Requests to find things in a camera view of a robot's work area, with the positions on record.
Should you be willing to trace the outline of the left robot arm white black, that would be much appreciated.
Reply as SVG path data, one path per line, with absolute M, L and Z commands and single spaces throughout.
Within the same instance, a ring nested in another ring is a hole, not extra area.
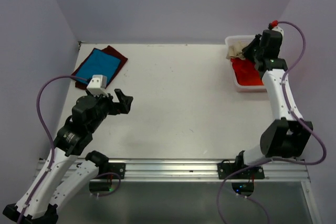
M 4 216 L 16 223 L 56 223 L 61 208 L 91 179 L 106 176 L 121 179 L 109 170 L 109 159 L 98 151 L 88 153 L 77 170 L 63 179 L 103 120 L 108 115 L 130 112 L 133 97 L 120 89 L 115 89 L 115 94 L 117 102 L 103 91 L 87 91 L 76 101 L 31 187 L 18 202 L 4 208 Z

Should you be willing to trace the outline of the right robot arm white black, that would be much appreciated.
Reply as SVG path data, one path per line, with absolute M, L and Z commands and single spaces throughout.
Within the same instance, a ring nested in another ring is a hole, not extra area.
M 305 129 L 298 119 L 302 117 L 293 99 L 289 80 L 285 77 L 286 61 L 279 57 L 284 32 L 275 27 L 258 34 L 242 52 L 255 64 L 270 101 L 273 121 L 260 137 L 260 143 L 235 158 L 234 172 L 246 178 L 253 171 L 252 165 L 267 160 L 295 161 L 310 138 L 313 125 L 306 121 Z

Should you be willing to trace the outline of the beige t shirt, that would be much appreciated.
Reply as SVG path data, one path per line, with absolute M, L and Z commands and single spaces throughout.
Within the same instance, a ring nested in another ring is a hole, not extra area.
M 240 59 L 245 60 L 246 58 L 243 55 L 243 49 L 247 47 L 252 38 L 228 38 L 225 40 L 227 46 L 227 55 L 226 59 Z

